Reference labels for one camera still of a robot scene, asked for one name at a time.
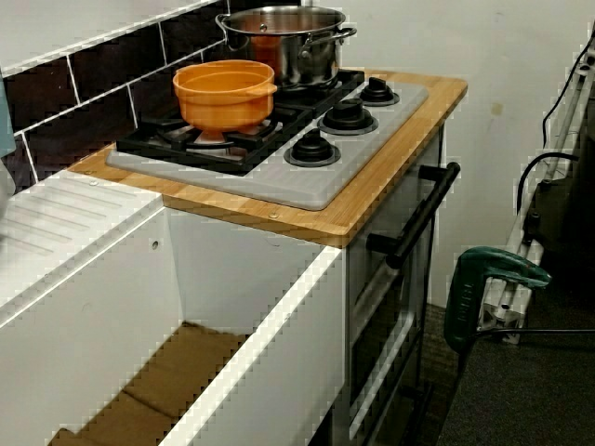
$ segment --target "gray stovetop panel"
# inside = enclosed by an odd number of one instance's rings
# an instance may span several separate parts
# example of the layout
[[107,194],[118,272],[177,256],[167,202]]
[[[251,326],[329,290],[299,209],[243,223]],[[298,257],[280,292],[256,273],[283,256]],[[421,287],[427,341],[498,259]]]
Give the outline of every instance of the gray stovetop panel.
[[[356,97],[366,84],[360,85],[346,98]],[[116,150],[111,151],[106,164],[153,177],[318,211],[330,204],[428,97],[428,91],[422,85],[390,82],[387,82],[387,85],[400,96],[401,100],[388,107],[366,107],[372,116],[378,119],[376,130],[355,137],[339,137],[321,132],[321,136],[337,146],[341,152],[338,162],[329,166],[296,167],[284,159],[285,151],[315,128],[318,119],[312,121],[281,149],[244,177],[151,160]]]

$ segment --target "green clamp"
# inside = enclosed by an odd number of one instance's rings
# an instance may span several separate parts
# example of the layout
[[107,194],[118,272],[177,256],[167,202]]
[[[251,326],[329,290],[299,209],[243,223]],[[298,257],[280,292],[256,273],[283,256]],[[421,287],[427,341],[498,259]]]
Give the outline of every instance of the green clamp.
[[532,290],[551,282],[551,276],[538,265],[508,251],[477,246],[463,253],[456,262],[444,320],[444,338],[457,353],[470,347],[477,332],[485,282],[490,277]]

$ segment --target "stovetop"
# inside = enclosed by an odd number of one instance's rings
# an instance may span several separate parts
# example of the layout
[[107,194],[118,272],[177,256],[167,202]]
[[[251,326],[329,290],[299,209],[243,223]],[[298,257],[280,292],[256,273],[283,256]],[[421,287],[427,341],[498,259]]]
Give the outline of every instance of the stovetop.
[[116,143],[107,165],[208,189],[321,210],[424,102],[422,85],[363,82],[339,72],[330,92],[275,96],[274,111],[249,134],[207,141],[172,111],[146,119]]

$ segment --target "stainless steel pot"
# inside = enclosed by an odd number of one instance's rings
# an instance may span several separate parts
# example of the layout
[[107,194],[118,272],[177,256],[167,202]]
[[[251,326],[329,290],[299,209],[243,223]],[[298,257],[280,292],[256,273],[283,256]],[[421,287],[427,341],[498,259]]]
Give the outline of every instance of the stainless steel pot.
[[343,13],[323,7],[262,7],[216,17],[229,50],[271,66],[285,91],[334,83],[341,45],[357,33],[340,30],[344,21]]

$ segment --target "cardboard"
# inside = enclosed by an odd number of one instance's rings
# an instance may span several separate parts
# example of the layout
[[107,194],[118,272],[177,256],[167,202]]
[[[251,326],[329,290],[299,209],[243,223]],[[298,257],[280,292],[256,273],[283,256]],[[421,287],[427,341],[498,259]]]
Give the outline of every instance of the cardboard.
[[180,418],[244,341],[245,336],[184,324],[124,392],[155,411]]
[[174,424],[175,420],[122,392],[78,436],[100,445],[156,446]]
[[47,446],[100,446],[97,443],[77,438],[70,430],[60,429]]
[[184,322],[81,432],[49,446],[156,446],[246,340]]

